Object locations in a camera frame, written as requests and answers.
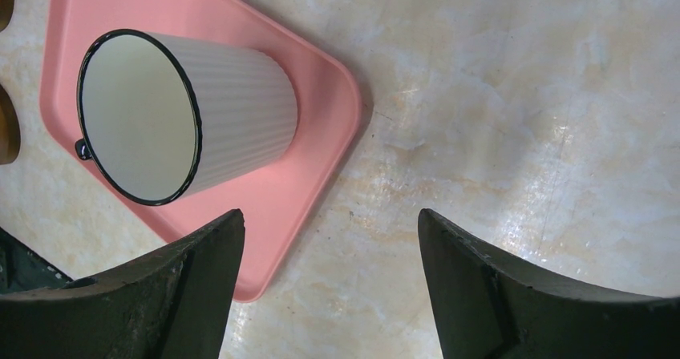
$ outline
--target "pink tray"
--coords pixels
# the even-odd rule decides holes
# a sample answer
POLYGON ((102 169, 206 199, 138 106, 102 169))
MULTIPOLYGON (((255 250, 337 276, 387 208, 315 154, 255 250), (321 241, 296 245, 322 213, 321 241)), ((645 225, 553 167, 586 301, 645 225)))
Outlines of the pink tray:
POLYGON ((75 157, 81 136, 75 104, 80 62, 90 44, 117 28, 223 42, 261 50, 293 81, 300 119, 276 163, 163 207, 124 199, 94 163, 83 163, 167 242, 231 208, 245 214, 245 251, 234 299, 262 295, 295 235, 358 130, 361 98, 337 60, 240 0, 51 0, 40 111, 50 134, 75 157))

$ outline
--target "black mug handle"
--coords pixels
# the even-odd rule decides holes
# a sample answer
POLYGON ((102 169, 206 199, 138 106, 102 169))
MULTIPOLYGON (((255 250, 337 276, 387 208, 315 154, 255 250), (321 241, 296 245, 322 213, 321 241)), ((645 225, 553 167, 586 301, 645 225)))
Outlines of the black mug handle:
POLYGON ((92 159, 92 153, 90 152, 87 143, 85 143, 85 139, 80 139, 75 142, 75 154, 83 161, 92 159))

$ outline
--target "black rim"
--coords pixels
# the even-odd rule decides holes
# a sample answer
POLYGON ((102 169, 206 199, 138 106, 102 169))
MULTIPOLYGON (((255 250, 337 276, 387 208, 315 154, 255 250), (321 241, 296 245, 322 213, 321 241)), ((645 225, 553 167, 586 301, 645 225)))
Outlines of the black rim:
POLYGON ((87 50, 87 53, 85 54, 85 58, 83 59, 83 64, 80 66, 80 74, 78 75, 78 121, 80 121, 80 130, 83 132, 83 138, 85 140, 85 144, 87 144, 87 147, 90 150, 90 153, 92 154, 92 159, 95 161, 95 164, 97 165, 97 168, 99 171, 102 173, 104 178, 109 182, 110 185, 112 185, 116 191, 120 192, 121 195, 127 197, 128 199, 139 203, 139 204, 144 204, 144 205, 163 205, 170 203, 171 201, 177 199, 178 197, 182 196, 184 192, 189 188, 189 185, 191 185, 191 182, 193 181, 194 177, 196 176, 196 171, 198 170, 198 163, 200 161, 200 151, 201 151, 201 144, 203 143, 201 140, 203 139, 203 132, 201 130, 201 121, 200 121, 200 112, 198 109, 198 103, 196 101, 196 94, 193 91, 193 87, 191 82, 189 81, 189 78, 187 77, 186 72, 184 71, 184 68, 180 65, 180 62, 177 60, 177 58, 170 52, 170 50, 163 45, 160 41, 156 40, 153 38, 151 35, 146 34, 144 32, 140 32, 138 30, 133 30, 133 29, 118 29, 118 30, 112 30, 106 34, 103 34, 101 37, 97 38, 95 42, 90 46, 90 48, 87 50), (83 117, 83 80, 85 79, 85 73, 87 71, 87 65, 89 64, 90 60, 92 59, 92 55, 95 54, 95 52, 104 44, 106 41, 111 40, 112 38, 116 38, 119 36, 136 36, 139 38, 143 38, 146 41, 150 42, 153 44, 156 48, 158 48, 163 54, 165 54, 165 57, 170 60, 172 65, 175 67, 175 70, 177 71, 177 74, 180 76, 180 79, 182 80, 182 83, 184 84, 184 88, 187 91, 187 96, 189 97, 189 101, 191 102, 191 107, 192 107, 192 112, 193 112, 193 119, 195 128, 196 128, 196 145, 194 147, 194 155, 193 155, 193 160, 192 160, 192 166, 191 169, 189 170, 189 173, 187 175, 186 180, 182 183, 179 189, 172 195, 161 199, 161 200, 146 200, 139 198, 137 196, 132 195, 131 193, 125 191, 122 189, 106 172, 104 169, 103 165, 100 163, 99 158, 97 157, 96 150, 92 148, 92 144, 90 143, 90 139, 87 136, 87 129, 85 128, 85 120, 83 117))

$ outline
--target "ribbed white mug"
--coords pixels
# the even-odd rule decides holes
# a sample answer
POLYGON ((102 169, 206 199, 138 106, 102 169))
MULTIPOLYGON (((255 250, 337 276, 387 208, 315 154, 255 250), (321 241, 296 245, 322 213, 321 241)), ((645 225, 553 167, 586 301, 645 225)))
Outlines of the ribbed white mug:
POLYGON ((113 30, 80 68, 80 159, 140 204, 161 205, 254 171, 293 139, 298 105, 261 52, 113 30))

